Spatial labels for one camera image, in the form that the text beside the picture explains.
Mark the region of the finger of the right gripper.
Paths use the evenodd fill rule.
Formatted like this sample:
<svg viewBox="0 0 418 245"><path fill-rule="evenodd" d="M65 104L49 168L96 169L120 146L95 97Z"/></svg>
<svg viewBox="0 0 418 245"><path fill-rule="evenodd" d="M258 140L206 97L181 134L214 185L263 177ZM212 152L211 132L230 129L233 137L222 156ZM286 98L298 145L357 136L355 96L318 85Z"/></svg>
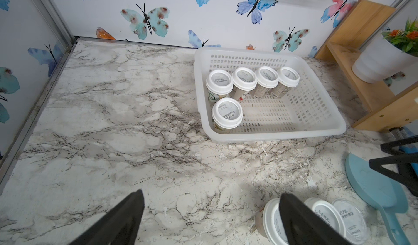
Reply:
<svg viewBox="0 0 418 245"><path fill-rule="evenodd" d="M399 154L369 161L372 170L404 185L418 196L418 154Z"/></svg>
<svg viewBox="0 0 418 245"><path fill-rule="evenodd" d="M414 154L418 152L417 136L411 136L397 141L381 144L381 151L391 155Z"/></svg>

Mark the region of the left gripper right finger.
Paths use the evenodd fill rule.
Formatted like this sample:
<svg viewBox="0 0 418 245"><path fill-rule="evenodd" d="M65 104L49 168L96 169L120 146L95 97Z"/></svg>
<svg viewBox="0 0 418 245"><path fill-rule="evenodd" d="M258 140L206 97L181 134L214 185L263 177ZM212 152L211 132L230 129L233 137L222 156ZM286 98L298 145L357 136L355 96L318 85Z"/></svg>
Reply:
<svg viewBox="0 0 418 245"><path fill-rule="evenodd" d="M291 193L281 195L279 211L291 245L349 245L343 236Z"/></svg>

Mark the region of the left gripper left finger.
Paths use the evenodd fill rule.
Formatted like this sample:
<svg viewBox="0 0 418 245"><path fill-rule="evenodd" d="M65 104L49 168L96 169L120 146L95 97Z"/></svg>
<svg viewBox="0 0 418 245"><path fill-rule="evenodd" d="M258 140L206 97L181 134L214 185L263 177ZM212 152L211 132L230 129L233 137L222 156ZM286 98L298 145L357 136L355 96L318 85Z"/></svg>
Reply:
<svg viewBox="0 0 418 245"><path fill-rule="evenodd" d="M142 190L124 198L117 206L71 242L72 245L133 245L145 209Z"/></svg>

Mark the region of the yogurt cup front row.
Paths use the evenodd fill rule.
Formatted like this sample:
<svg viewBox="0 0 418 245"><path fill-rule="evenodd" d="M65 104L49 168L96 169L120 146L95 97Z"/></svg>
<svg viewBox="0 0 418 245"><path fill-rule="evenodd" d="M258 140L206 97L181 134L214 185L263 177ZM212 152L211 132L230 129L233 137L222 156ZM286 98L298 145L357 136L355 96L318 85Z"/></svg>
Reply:
<svg viewBox="0 0 418 245"><path fill-rule="evenodd" d="M335 206L320 198L308 198L304 204L342 237L346 237L346 227L343 218Z"/></svg>
<svg viewBox="0 0 418 245"><path fill-rule="evenodd" d="M214 131L219 134L229 134L239 127L243 120L243 109L233 98L222 98L212 108Z"/></svg>
<svg viewBox="0 0 418 245"><path fill-rule="evenodd" d="M260 235L273 245L288 245L279 211L280 199L270 200L255 216L255 226Z"/></svg>

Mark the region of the yogurt cup row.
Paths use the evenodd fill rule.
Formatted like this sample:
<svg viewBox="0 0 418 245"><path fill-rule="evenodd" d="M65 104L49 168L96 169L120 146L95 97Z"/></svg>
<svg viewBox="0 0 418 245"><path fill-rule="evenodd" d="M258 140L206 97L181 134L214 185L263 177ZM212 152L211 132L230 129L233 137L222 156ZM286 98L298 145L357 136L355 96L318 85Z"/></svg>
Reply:
<svg viewBox="0 0 418 245"><path fill-rule="evenodd" d="M228 97L233 86L230 73L221 69L211 71L206 79L209 101L216 103L218 100Z"/></svg>
<svg viewBox="0 0 418 245"><path fill-rule="evenodd" d="M237 68L232 74L232 79L234 87L231 91L231 97L237 101L243 100L257 86L255 73L245 67Z"/></svg>
<svg viewBox="0 0 418 245"><path fill-rule="evenodd" d="M288 245L279 211L280 199L270 200L255 216L255 226L260 235L273 245Z"/></svg>
<svg viewBox="0 0 418 245"><path fill-rule="evenodd" d="M229 134L239 127L243 120L243 109L233 98L222 98L212 108L214 131L219 134Z"/></svg>
<svg viewBox="0 0 418 245"><path fill-rule="evenodd" d="M276 99L282 98L290 90L296 88L299 85L300 76L293 68L281 67L278 71L278 79L278 85L270 91L270 95Z"/></svg>
<svg viewBox="0 0 418 245"><path fill-rule="evenodd" d="M320 198L308 198L304 204L342 237L346 237L346 227L343 218L335 206Z"/></svg>
<svg viewBox="0 0 418 245"><path fill-rule="evenodd" d="M279 83L279 75L271 67L260 67L256 72L257 85L250 91L250 95L255 99L263 98L271 89L276 88Z"/></svg>

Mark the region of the yogurt cup clear lid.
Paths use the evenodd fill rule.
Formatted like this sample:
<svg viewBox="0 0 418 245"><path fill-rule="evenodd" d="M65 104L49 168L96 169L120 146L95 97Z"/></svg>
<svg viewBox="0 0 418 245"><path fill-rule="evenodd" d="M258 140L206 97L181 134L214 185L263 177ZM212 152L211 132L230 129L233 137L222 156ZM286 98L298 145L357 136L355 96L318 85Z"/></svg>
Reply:
<svg viewBox="0 0 418 245"><path fill-rule="evenodd" d="M345 239L353 245L364 245L370 234L363 213L346 199L335 199L332 205L340 213L345 224Z"/></svg>

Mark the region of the yogurt cup back row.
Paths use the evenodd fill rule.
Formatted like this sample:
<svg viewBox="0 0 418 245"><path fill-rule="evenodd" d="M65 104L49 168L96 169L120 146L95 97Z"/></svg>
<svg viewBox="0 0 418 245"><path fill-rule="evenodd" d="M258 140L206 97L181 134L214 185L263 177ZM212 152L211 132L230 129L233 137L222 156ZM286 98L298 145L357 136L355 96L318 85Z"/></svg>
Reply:
<svg viewBox="0 0 418 245"><path fill-rule="evenodd" d="M270 91L270 95L276 99L282 98L290 90L296 88L299 85L300 76L293 68L281 67L278 71L278 79L278 85Z"/></svg>
<svg viewBox="0 0 418 245"><path fill-rule="evenodd" d="M218 100L228 97L233 86L230 73L221 69L211 71L206 79L209 101L216 103Z"/></svg>
<svg viewBox="0 0 418 245"><path fill-rule="evenodd" d="M255 73L245 67L237 68L232 74L232 79L234 87L231 91L231 97L237 101L243 100L257 86Z"/></svg>
<svg viewBox="0 0 418 245"><path fill-rule="evenodd" d="M256 72L257 85L250 91L250 95L255 99L263 98L271 89L276 88L279 83L279 75L271 67L260 67Z"/></svg>

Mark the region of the white plastic basket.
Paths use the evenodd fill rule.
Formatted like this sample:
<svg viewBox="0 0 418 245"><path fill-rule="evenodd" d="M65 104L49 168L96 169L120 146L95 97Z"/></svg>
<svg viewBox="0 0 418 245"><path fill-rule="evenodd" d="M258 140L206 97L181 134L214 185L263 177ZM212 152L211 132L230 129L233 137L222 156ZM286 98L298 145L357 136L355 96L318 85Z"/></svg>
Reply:
<svg viewBox="0 0 418 245"><path fill-rule="evenodd" d="M247 95L241 102L243 120L228 134L215 132L206 78L217 69L233 73L239 67L256 71L262 66L274 70L293 68L299 85L282 98L270 95L254 99ZM196 100L202 128L219 143L271 141L341 135L346 123L315 72L304 59L293 53L204 47L194 54Z"/></svg>

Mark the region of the blue grey glove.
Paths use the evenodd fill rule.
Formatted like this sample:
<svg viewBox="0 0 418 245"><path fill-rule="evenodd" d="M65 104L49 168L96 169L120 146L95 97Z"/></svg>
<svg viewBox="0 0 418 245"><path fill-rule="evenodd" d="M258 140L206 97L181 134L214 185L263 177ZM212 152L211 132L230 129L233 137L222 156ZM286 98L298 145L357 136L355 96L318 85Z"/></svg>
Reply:
<svg viewBox="0 0 418 245"><path fill-rule="evenodd" d="M406 139L414 136L414 134L408 128L392 128L390 132L397 140ZM406 154L414 154L418 152L418 144L412 143L403 146L399 146L398 150ZM407 174L409 176L418 176L418 164L417 163L408 163L398 165L399 173Z"/></svg>

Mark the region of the wooden corner shelf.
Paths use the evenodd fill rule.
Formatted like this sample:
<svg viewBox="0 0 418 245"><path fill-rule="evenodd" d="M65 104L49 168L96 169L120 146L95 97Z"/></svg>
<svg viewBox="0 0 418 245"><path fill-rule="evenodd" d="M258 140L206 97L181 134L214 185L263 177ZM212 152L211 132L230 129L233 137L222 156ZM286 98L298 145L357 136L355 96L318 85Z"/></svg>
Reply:
<svg viewBox="0 0 418 245"><path fill-rule="evenodd" d="M354 129L386 132L418 118L418 84L394 94L384 79L410 67L416 57L391 45L383 36L360 46L395 12L367 0L359 0L334 29L315 57L336 61L350 81L368 114L352 124Z"/></svg>

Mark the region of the potted plant orange flowers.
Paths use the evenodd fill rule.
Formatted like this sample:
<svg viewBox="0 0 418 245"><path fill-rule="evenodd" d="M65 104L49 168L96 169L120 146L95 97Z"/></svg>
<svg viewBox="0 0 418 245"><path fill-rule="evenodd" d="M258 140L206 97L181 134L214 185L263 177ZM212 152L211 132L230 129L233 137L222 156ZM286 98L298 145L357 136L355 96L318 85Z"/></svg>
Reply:
<svg viewBox="0 0 418 245"><path fill-rule="evenodd" d="M375 84L418 63L418 20L407 20L405 28L383 31L360 54L352 72Z"/></svg>

